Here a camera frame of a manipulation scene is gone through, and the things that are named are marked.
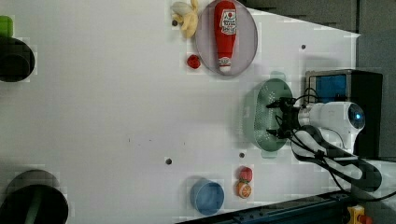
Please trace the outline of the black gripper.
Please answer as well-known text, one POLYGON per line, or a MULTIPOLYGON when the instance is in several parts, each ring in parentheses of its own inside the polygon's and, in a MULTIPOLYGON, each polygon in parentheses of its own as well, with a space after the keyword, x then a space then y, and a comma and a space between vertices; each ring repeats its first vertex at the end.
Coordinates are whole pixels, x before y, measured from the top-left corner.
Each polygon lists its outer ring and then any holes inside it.
POLYGON ((280 128, 277 130, 266 130, 273 136, 280 136, 281 138, 290 138, 292 132, 298 130, 301 125, 298 120, 300 108, 295 106, 295 98, 281 97, 280 100, 275 100, 267 105, 267 108, 280 108, 282 112, 282 120, 280 128))

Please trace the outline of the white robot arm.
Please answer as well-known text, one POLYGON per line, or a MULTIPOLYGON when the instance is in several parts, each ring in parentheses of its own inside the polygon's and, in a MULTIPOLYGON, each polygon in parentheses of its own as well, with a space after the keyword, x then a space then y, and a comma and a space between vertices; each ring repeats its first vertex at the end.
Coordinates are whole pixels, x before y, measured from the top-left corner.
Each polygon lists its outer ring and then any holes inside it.
POLYGON ((278 139, 289 139, 298 161, 312 162, 367 192, 379 189, 380 171, 353 154, 355 140, 365 127, 363 110, 352 102, 329 102, 302 105, 297 100, 280 97, 268 108, 281 111, 275 117, 278 128, 267 132, 278 139))

